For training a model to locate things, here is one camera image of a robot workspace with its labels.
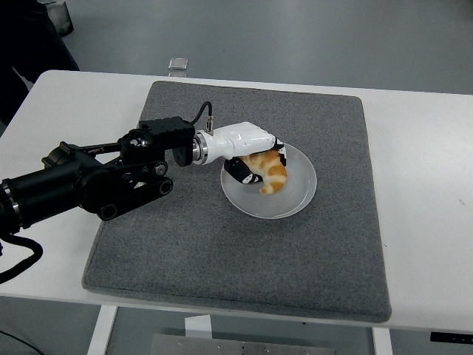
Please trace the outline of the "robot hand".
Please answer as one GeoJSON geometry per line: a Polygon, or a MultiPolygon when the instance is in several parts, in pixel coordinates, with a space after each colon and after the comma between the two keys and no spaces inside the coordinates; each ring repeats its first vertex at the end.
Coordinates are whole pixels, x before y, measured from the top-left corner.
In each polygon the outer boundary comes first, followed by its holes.
{"type": "Polygon", "coordinates": [[[206,165],[224,158],[225,171],[236,181],[254,184],[263,181],[263,174],[248,162],[252,155],[274,152],[276,162],[287,164],[285,145],[262,128],[242,122],[217,129],[198,130],[194,136],[193,159],[197,165],[206,165]]]}

